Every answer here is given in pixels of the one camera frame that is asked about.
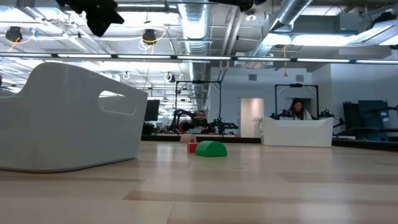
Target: long dark hair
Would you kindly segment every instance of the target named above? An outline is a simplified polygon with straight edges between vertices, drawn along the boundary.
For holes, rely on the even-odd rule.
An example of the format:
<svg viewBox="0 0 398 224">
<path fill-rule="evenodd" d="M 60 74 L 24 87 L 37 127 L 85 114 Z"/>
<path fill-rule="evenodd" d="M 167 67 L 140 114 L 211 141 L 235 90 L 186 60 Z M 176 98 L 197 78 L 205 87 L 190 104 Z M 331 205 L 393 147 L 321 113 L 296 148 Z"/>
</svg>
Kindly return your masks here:
<svg viewBox="0 0 398 224">
<path fill-rule="evenodd" d="M 296 110 L 294 109 L 294 105 L 296 105 L 296 103 L 301 103 L 302 105 L 301 110 L 299 112 L 296 112 Z M 304 102 L 301 99 L 294 98 L 289 110 L 293 113 L 292 114 L 293 116 L 295 115 L 296 117 L 298 117 L 298 119 L 301 120 L 304 119 Z"/>
</svg>

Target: woman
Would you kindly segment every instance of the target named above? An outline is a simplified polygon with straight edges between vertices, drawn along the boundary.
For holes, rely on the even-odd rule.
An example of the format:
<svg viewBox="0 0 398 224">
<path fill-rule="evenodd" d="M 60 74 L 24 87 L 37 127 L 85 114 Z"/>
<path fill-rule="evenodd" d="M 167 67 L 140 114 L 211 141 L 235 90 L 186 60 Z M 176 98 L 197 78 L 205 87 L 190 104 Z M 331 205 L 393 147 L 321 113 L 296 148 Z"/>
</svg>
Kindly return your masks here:
<svg viewBox="0 0 398 224">
<path fill-rule="evenodd" d="M 311 120 L 311 114 L 304 109 L 304 102 L 301 99 L 294 98 L 289 111 L 292 113 L 292 119 Z"/>
</svg>

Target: wooden floor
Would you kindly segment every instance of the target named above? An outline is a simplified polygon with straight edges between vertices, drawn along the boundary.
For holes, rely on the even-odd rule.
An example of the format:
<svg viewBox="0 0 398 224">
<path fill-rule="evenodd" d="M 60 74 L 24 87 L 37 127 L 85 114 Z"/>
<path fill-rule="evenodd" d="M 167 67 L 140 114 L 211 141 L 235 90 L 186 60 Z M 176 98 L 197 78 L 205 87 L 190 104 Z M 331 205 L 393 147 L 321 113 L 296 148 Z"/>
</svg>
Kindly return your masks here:
<svg viewBox="0 0 398 224">
<path fill-rule="evenodd" d="M 398 223 L 398 154 L 143 142 L 140 158 L 61 174 L 0 171 L 2 224 Z"/>
</svg>

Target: ceiling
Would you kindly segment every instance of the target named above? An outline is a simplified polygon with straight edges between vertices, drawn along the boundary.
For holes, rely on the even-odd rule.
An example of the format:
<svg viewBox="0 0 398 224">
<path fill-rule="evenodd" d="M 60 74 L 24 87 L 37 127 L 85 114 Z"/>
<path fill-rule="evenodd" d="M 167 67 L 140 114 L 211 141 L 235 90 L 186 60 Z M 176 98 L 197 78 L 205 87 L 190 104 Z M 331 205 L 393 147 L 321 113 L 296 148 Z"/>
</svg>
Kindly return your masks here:
<svg viewBox="0 0 398 224">
<path fill-rule="evenodd" d="M 117 1 L 118 3 L 142 4 L 142 0 L 137 1 Z M 159 4 L 163 1 L 144 1 L 149 4 Z M 267 1 L 255 11 L 256 19 L 247 21 L 243 17 L 242 23 L 237 31 L 237 38 L 231 47 L 231 55 L 236 52 L 250 52 L 262 42 L 262 29 L 266 15 L 276 12 L 281 1 Z M 378 9 L 390 6 L 396 1 L 339 1 L 339 0 L 316 0 L 306 8 L 302 15 L 316 16 L 335 16 L 341 11 L 358 13 L 366 6 L 367 10 Z M 239 14 L 231 13 L 232 6 L 222 4 L 210 4 L 210 36 L 206 41 L 210 43 L 210 55 L 220 55 L 223 42 L 228 29 L 228 22 L 234 19 L 235 23 L 232 30 L 237 27 L 236 19 Z M 86 25 L 84 15 L 78 15 L 73 11 L 61 11 L 55 7 L 37 7 L 35 10 L 12 5 L 0 6 L 0 52 L 43 52 L 43 53 L 86 53 L 86 54 L 165 54 L 183 55 L 185 53 L 185 41 L 183 30 L 180 25 L 180 16 L 174 13 L 163 12 L 120 12 L 124 18 L 124 24 L 113 24 L 102 37 L 96 37 L 91 33 Z M 5 38 L 6 31 L 10 26 L 22 28 L 22 43 L 15 44 Z M 161 37 L 153 47 L 144 49 L 141 45 L 141 35 L 145 29 L 154 29 L 157 38 Z M 327 57 L 339 58 L 344 47 L 322 47 L 322 46 L 301 46 L 287 45 L 285 48 L 273 47 L 271 53 L 274 57 Z M 388 52 L 386 46 L 377 46 L 380 52 Z M 354 54 L 352 48 L 346 49 L 346 55 L 350 57 Z M 383 58 L 384 54 L 372 56 L 374 49 L 368 50 L 369 55 L 361 54 L 367 58 Z M 51 60 L 32 60 L 28 58 L 0 58 L 0 72 L 3 83 L 9 86 L 12 91 L 19 91 L 29 77 L 30 71 L 40 63 Z M 116 61 L 82 61 L 68 60 L 65 63 L 78 65 L 94 72 L 106 75 L 107 77 L 120 80 L 131 86 L 138 88 L 152 87 L 150 95 L 153 97 L 174 95 L 175 84 L 169 83 L 165 74 L 175 75 L 179 81 L 191 80 L 188 62 L 116 62 Z M 284 66 L 284 63 L 275 63 L 271 66 L 277 70 Z M 311 68 L 308 63 L 295 63 L 289 67 Z M 226 75 L 234 74 L 231 70 L 232 64 L 228 68 Z M 186 109 L 195 107 L 195 100 L 192 92 L 182 89 L 181 99 L 187 100 Z M 173 108 L 167 103 L 164 106 L 170 112 Z"/>
</svg>

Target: person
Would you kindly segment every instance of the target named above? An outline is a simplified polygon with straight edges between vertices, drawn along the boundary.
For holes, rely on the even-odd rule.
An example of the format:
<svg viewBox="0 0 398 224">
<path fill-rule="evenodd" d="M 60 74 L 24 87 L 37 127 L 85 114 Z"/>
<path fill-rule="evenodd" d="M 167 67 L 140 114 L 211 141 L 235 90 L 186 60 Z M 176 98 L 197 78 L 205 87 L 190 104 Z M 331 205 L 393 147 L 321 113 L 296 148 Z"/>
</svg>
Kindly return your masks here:
<svg viewBox="0 0 398 224">
<path fill-rule="evenodd" d="M 197 111 L 196 116 L 189 121 L 184 121 L 180 125 L 180 130 L 183 132 L 190 129 L 201 129 L 202 133 L 213 132 L 213 128 L 209 125 L 206 119 L 206 112 L 203 110 Z"/>
<path fill-rule="evenodd" d="M 294 98 L 289 109 L 292 119 L 311 120 L 312 115 L 304 108 L 304 102 L 299 98 Z"/>
</svg>

